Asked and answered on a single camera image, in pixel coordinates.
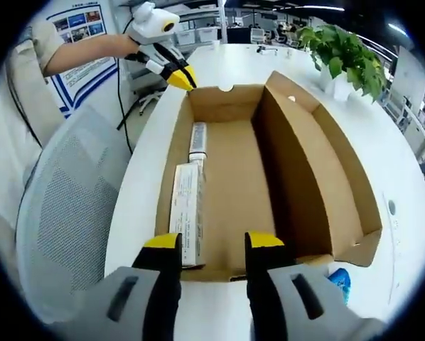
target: cable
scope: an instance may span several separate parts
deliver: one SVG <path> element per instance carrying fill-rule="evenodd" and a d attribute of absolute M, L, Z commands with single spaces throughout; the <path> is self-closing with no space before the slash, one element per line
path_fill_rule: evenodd
<path fill-rule="evenodd" d="M 122 31 L 122 34 L 125 34 L 129 25 L 131 24 L 132 20 L 134 20 L 133 17 L 130 18 L 129 22 L 126 24 L 126 26 L 124 27 L 124 30 Z M 129 142 L 129 132 L 127 131 L 127 123 L 126 123 L 126 114 L 124 113 L 124 106 L 122 105 L 122 99 L 121 99 L 121 93 L 119 91 L 120 88 L 120 76 L 119 76 L 119 58 L 116 59 L 117 61 L 117 70 L 118 70 L 118 100 L 119 100 L 119 106 L 121 107 L 121 113 L 122 113 L 122 121 L 124 122 L 124 133 L 126 134 L 126 141 L 127 141 L 127 146 L 129 147 L 129 151 L 130 154 L 132 154 L 132 147 L 130 146 L 130 142 Z"/>
<path fill-rule="evenodd" d="M 127 110 L 127 113 L 124 115 L 124 118 L 120 121 L 116 129 L 121 130 L 122 126 L 124 125 L 124 122 L 129 118 L 130 114 L 139 103 L 139 100 L 140 100 L 140 97 L 137 98 L 136 101 L 130 106 L 129 110 Z"/>
<path fill-rule="evenodd" d="M 9 66 L 8 65 L 7 65 L 6 69 L 7 69 L 7 71 L 6 71 L 7 87 L 9 88 L 9 92 L 11 94 L 12 100 L 14 101 L 15 108 L 17 109 L 17 111 L 19 112 L 21 118 L 25 122 L 25 125 L 28 128 L 29 132 L 31 133 L 31 136 L 36 140 L 37 144 L 42 148 L 42 144 L 39 141 L 39 139 L 37 138 L 36 133 L 33 130 L 33 127 L 29 123 L 28 117 L 26 116 L 26 114 L 25 114 L 25 112 L 23 110 L 23 106 L 21 105 L 20 99 L 18 98 L 18 95 L 16 93 L 14 84 L 13 84 L 13 82 L 11 80 L 11 76 L 10 76 Z"/>

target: mesh office chair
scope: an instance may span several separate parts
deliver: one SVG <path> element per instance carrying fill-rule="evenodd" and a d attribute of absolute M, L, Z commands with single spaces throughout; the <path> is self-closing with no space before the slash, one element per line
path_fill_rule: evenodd
<path fill-rule="evenodd" d="M 261 28 L 250 29 L 250 43 L 263 44 L 264 43 L 264 30 Z"/>
<path fill-rule="evenodd" d="M 72 115 L 43 149 L 16 230 L 25 299 L 45 323 L 69 320 L 104 276 L 109 227 L 130 159 L 99 114 Z"/>

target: shelf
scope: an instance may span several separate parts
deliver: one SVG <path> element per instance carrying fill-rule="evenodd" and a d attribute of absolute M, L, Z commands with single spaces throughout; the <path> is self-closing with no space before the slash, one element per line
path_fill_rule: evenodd
<path fill-rule="evenodd" d="M 180 22 L 204 18 L 219 18 L 219 9 L 191 9 L 176 13 L 181 18 Z"/>

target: white desk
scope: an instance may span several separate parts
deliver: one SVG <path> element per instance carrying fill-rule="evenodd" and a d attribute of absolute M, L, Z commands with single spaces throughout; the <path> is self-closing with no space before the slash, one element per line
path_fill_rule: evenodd
<path fill-rule="evenodd" d="M 369 99 L 353 94 L 346 103 L 317 86 L 320 73 L 303 51 L 279 48 L 257 54 L 255 45 L 197 49 L 189 58 L 199 87 L 264 83 L 273 70 L 304 87 L 334 116 L 359 156 L 380 209 L 383 231 L 368 268 L 334 263 L 351 276 L 349 307 L 361 316 L 387 320 L 404 302 L 425 264 L 425 182 L 404 136 Z M 156 207 L 176 113 L 185 92 L 169 87 L 143 130 L 127 168 L 109 233 L 105 274 L 131 266 L 154 235 Z M 398 228 L 389 221 L 386 200 L 397 207 Z M 182 283 L 176 318 L 177 340 L 248 340 L 251 313 L 246 283 Z"/>

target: shirt sleeve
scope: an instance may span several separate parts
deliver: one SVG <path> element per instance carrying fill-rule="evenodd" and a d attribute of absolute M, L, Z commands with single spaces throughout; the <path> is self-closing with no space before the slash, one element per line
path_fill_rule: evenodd
<path fill-rule="evenodd" d="M 64 40 L 50 21 L 37 21 L 32 26 L 33 44 L 42 72 Z"/>

